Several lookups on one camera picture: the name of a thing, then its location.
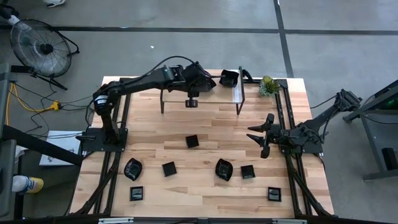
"plastic bottle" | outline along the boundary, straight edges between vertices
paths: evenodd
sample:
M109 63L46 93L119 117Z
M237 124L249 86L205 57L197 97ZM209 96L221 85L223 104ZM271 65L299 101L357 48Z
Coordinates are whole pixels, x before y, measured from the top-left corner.
M22 193L37 193L43 188L43 180L35 177L16 175L12 179L12 191Z

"small plant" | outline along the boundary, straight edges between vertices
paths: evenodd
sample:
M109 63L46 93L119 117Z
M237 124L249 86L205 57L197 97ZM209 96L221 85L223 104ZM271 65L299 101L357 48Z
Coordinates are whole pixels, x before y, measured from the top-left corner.
M261 96L271 96L279 92L279 84L273 78L266 75L260 82L259 92Z

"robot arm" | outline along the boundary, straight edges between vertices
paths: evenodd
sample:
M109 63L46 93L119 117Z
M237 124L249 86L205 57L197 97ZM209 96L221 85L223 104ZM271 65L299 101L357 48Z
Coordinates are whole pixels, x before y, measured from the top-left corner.
M265 137L247 134L249 138L256 141L258 145L263 147L261 158L265 159L269 155L269 143L281 145L285 148L285 153L321 153L323 139L319 135L319 129L322 125L326 125L329 120L340 112L354 111L360 107L361 98L356 97L352 92L341 90L336 94L334 104L318 115L314 119L306 120L296 125L293 129L281 129L279 124L273 124L274 115L268 114L266 122L263 125L248 127L249 130L264 132Z
M197 107L197 101L192 98L198 97L201 91L210 91L215 85L198 62L185 69L181 65L163 66L137 78L121 78L120 81L103 85L93 94L95 111L103 122L103 142L117 144L119 141L119 129L111 118L111 112L121 96L153 88L184 91L189 97L185 106Z

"black cube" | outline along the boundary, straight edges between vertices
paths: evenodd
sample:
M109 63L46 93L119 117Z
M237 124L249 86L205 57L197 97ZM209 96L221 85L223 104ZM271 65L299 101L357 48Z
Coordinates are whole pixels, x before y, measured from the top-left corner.
M164 177L168 177L170 175L177 173L177 171L175 170L174 162L163 164L162 167L163 167Z
M241 166L242 178L250 179L256 177L253 165Z
M199 140L197 135L187 136L185 137L187 141L188 148L199 146Z

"black bracket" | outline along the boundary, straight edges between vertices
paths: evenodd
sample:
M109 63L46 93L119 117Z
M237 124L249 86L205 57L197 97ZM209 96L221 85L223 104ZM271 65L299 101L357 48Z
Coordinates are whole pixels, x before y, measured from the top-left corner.
M117 144L104 144L102 128L89 128L86 136L80 137L83 148L88 152L123 152L127 141L127 128L119 128L120 140Z

